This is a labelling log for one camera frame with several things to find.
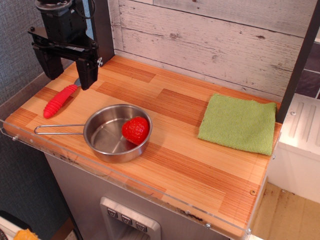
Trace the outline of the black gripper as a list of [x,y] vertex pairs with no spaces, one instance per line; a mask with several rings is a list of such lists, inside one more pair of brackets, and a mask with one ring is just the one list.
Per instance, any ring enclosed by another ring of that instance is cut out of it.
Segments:
[[30,27],[28,33],[33,38],[33,50],[45,75],[55,80],[63,72],[61,58],[50,49],[75,47],[89,54],[87,59],[78,59],[76,69],[81,89],[88,90],[98,80],[100,57],[96,41],[87,36],[87,20],[82,4],[37,4],[43,27]]

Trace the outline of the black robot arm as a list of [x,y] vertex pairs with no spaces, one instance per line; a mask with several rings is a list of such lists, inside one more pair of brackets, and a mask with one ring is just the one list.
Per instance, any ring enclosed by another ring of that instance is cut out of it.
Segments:
[[102,65],[99,44],[87,35],[87,20],[81,0],[37,0],[43,27],[30,27],[32,47],[45,75],[55,80],[64,72],[62,59],[74,61],[83,90],[98,79]]

